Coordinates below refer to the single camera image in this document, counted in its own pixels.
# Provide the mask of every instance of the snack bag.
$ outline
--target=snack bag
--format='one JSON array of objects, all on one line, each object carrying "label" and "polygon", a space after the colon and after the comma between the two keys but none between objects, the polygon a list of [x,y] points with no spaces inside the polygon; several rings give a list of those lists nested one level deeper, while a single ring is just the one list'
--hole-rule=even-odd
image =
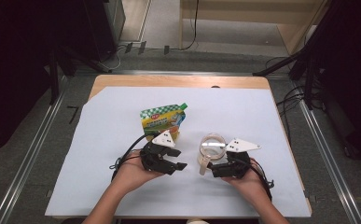
[{"label": "snack bag", "polygon": [[175,141],[179,135],[180,124],[186,118],[186,113],[184,113],[186,108],[186,104],[166,105],[141,111],[143,131],[145,134],[152,134],[169,130]]}]

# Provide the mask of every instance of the white triangular marker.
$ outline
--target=white triangular marker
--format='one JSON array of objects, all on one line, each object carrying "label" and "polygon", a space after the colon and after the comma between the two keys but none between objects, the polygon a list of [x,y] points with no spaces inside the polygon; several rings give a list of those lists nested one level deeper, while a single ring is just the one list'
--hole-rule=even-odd
[{"label": "white triangular marker", "polygon": [[154,138],[153,143],[163,147],[174,147],[175,145],[174,140],[169,133],[169,130],[166,130],[165,132]]},{"label": "white triangular marker", "polygon": [[244,152],[248,150],[260,149],[261,146],[254,143],[246,142],[239,138],[234,138],[226,147],[226,151]]}]

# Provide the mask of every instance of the black stand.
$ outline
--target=black stand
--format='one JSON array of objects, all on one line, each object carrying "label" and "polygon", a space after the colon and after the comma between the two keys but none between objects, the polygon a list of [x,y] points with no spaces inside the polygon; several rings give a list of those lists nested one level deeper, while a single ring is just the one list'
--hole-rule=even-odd
[{"label": "black stand", "polygon": [[70,60],[71,58],[81,61],[82,63],[99,73],[106,73],[100,66],[92,63],[89,59],[81,56],[69,47],[55,48],[49,55],[49,74],[51,79],[51,100],[49,102],[50,105],[55,102],[59,95],[57,65],[61,67],[63,73],[67,77],[73,77],[75,75],[76,68]]},{"label": "black stand", "polygon": [[270,73],[278,70],[279,68],[288,65],[289,63],[295,62],[294,66],[291,68],[288,73],[291,80],[299,80],[304,74],[306,74],[306,83],[305,83],[305,103],[310,110],[312,110],[312,83],[313,77],[317,72],[317,60],[315,58],[315,51],[318,48],[319,42],[322,41],[322,37],[326,32],[328,23],[334,18],[337,14],[337,11],[340,9],[341,0],[332,0],[328,11],[326,12],[323,19],[320,21],[320,24],[317,26],[316,30],[312,34],[309,41],[305,46],[295,54],[291,55],[284,60],[274,64],[273,66],[262,70],[260,72],[253,73],[255,77],[265,77]]}]

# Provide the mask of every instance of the white board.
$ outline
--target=white board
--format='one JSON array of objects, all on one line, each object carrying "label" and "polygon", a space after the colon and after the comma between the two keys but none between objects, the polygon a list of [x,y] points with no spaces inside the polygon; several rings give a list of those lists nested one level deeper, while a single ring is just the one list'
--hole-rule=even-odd
[{"label": "white board", "polygon": [[261,145],[249,154],[274,179],[274,205],[286,217],[311,216],[271,91],[160,87],[107,87],[84,105],[46,216],[87,216],[110,183],[109,166],[143,134],[140,111],[182,103],[187,116],[175,147],[182,153],[171,160],[188,166],[128,194],[117,217],[257,217],[232,186],[199,175],[199,143],[208,133]]}]

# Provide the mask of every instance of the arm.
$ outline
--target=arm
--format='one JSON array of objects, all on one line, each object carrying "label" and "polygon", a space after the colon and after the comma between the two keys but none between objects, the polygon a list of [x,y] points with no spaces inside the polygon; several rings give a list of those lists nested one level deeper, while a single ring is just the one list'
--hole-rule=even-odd
[{"label": "arm", "polygon": [[[138,155],[139,151],[135,151],[131,153],[129,158]],[[83,224],[111,223],[119,202],[127,193],[138,189],[145,182],[161,175],[157,172],[145,170],[140,158],[125,161]]]},{"label": "arm", "polygon": [[[256,163],[253,160],[251,160],[251,162],[252,165],[257,169]],[[264,223],[288,223],[288,221],[270,201],[267,192],[265,192],[264,188],[262,187],[258,175],[254,173],[254,171],[249,169],[242,179],[233,177],[223,177],[222,179],[236,188],[242,194],[242,196],[253,205]]]}]

